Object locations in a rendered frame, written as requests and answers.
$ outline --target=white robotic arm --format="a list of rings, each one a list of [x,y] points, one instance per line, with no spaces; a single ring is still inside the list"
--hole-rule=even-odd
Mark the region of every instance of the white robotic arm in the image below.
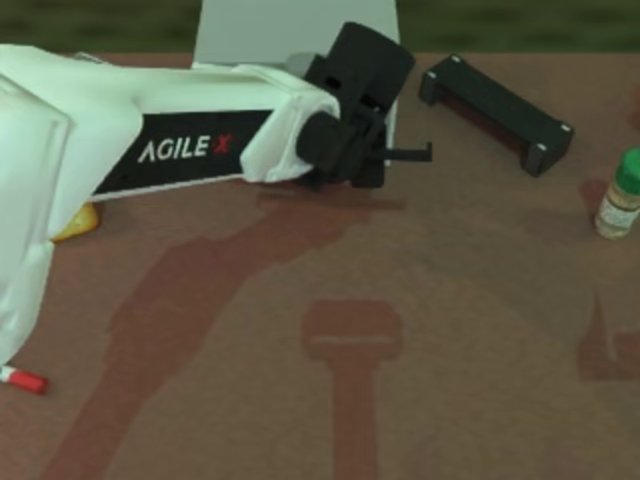
[[[0,46],[0,366],[35,325],[50,239],[87,200],[228,178],[354,183],[367,171],[378,180],[360,186],[381,186],[390,152],[376,142],[413,64],[356,24],[305,79],[257,65],[125,68]]]

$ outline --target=marker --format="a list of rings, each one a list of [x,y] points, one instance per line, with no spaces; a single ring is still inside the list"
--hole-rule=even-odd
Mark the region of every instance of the marker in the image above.
[[[0,382],[21,388],[36,395],[42,395],[49,386],[49,381],[39,375],[18,370],[4,365],[0,367]]]

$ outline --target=spice bottle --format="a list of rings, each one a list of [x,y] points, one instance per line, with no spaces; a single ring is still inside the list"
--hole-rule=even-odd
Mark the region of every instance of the spice bottle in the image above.
[[[624,237],[639,215],[640,147],[627,150],[622,155],[596,215],[596,231],[609,239]]]

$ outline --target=yellow object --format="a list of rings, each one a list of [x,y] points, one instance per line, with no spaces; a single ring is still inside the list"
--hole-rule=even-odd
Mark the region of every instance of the yellow object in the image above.
[[[92,203],[85,203],[74,215],[65,229],[52,238],[53,242],[62,242],[70,238],[92,232],[100,224],[98,212]]]

